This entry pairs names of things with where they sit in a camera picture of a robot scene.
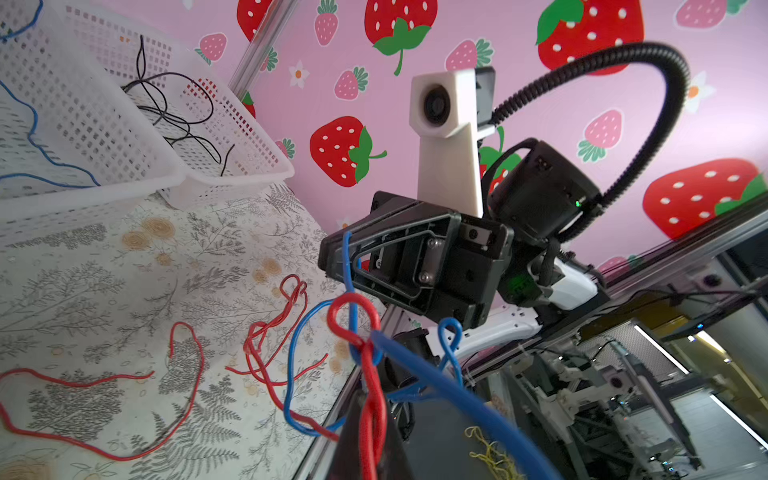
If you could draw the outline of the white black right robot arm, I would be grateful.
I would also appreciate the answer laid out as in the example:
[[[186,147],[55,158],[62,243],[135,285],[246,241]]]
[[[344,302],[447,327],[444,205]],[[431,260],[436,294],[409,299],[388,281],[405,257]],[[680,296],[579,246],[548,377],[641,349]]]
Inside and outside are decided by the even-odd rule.
[[[505,177],[501,160],[480,163],[480,141],[502,122],[565,84],[612,67],[644,64],[665,84],[659,115],[617,180],[601,191],[546,142],[507,148],[521,162]],[[682,111],[689,67],[673,47],[641,42],[609,47],[559,67],[493,101],[490,67],[416,76],[409,123],[419,135],[417,194],[380,191],[362,220],[327,236],[319,268],[350,289],[458,329],[482,326],[496,299],[545,322],[604,295],[598,274],[562,251],[635,182]]]

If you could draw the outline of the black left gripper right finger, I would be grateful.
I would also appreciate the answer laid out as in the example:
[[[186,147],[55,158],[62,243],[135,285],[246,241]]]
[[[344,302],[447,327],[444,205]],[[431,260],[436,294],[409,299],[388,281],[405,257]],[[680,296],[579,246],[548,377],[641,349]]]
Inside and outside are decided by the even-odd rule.
[[[414,474],[407,458],[397,417],[389,412],[387,437],[377,466],[379,480],[413,480]]]

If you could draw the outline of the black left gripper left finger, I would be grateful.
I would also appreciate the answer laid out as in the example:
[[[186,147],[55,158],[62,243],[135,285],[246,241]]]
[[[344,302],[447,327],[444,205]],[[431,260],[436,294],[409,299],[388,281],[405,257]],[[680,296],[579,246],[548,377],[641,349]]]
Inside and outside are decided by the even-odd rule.
[[[366,394],[356,392],[349,403],[345,423],[341,428],[340,440],[335,443],[330,463],[321,479],[326,480],[361,480],[361,460],[359,447],[359,422]]]

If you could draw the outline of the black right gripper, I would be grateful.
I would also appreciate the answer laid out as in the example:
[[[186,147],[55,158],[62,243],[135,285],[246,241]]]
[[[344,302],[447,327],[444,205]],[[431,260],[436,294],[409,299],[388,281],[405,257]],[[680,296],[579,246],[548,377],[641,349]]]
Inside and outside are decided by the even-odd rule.
[[[368,217],[322,240],[318,267],[343,281],[349,266],[356,289],[472,329],[487,319],[513,237],[497,221],[379,191]]]

